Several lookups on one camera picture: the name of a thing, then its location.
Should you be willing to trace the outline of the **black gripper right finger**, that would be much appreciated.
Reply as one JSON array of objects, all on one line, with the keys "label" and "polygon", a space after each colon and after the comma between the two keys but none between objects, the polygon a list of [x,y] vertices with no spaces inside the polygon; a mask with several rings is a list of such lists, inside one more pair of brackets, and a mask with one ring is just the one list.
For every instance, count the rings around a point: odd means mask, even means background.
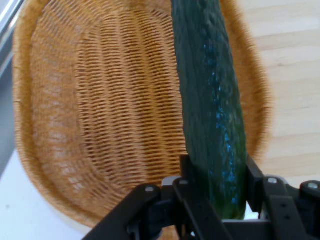
[{"label": "black gripper right finger", "polygon": [[246,198],[259,218],[267,219],[277,240],[320,238],[320,183],[309,180],[295,188],[282,177],[265,175],[248,156]]}]

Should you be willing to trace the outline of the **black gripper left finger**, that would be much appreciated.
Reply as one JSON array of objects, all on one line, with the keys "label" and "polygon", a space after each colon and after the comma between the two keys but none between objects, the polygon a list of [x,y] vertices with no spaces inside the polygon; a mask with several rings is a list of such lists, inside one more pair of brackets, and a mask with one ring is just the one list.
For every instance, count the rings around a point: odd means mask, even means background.
[{"label": "black gripper left finger", "polygon": [[181,240],[230,240],[231,234],[195,186],[195,167],[180,157],[181,177],[171,185],[134,188],[85,237],[86,240],[157,240],[174,226]]}]

